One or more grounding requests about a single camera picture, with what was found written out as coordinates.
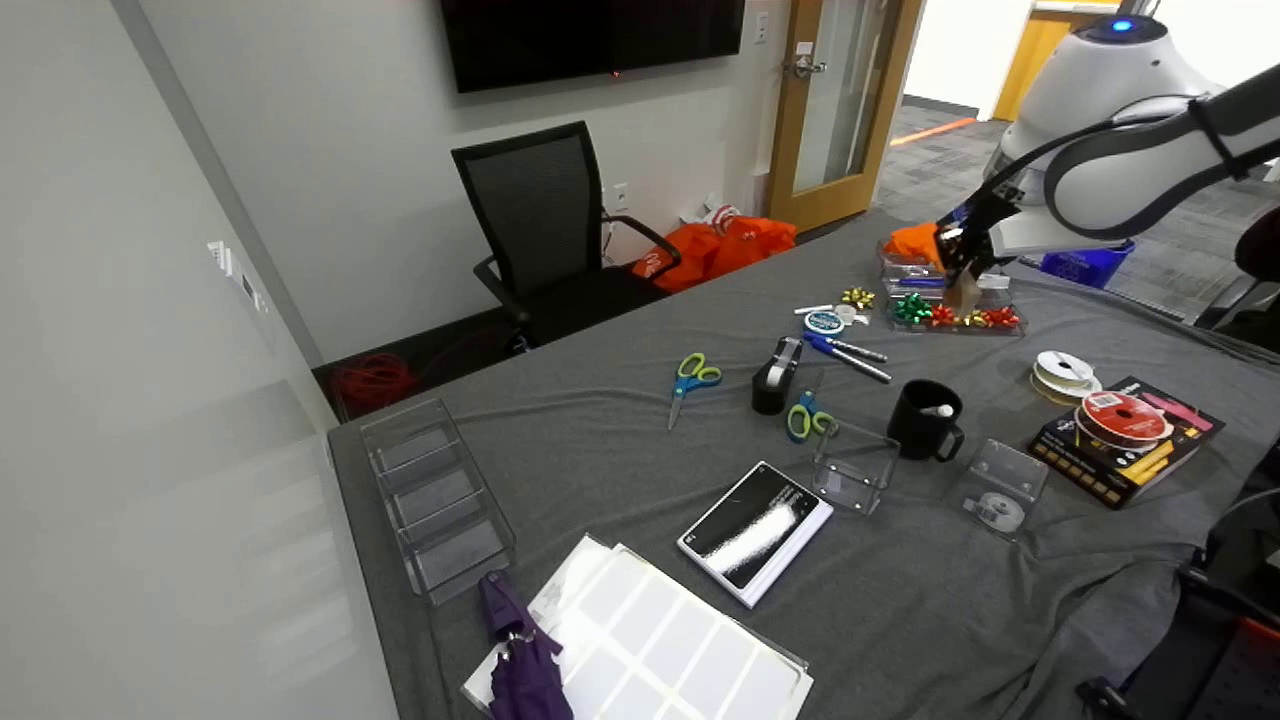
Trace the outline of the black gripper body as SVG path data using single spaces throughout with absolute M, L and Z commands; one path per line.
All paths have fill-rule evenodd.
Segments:
M 994 229 L 1016 217 L 1005 191 L 972 191 L 936 225 L 941 264 L 947 274 L 989 274 L 997 264 Z

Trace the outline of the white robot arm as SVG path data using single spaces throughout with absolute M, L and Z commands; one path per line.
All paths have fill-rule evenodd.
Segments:
M 1280 158 L 1280 69 L 1211 87 L 1154 15 L 1073 28 L 984 184 L 936 229 L 952 280 L 1081 244 L 1138 242 L 1182 200 Z

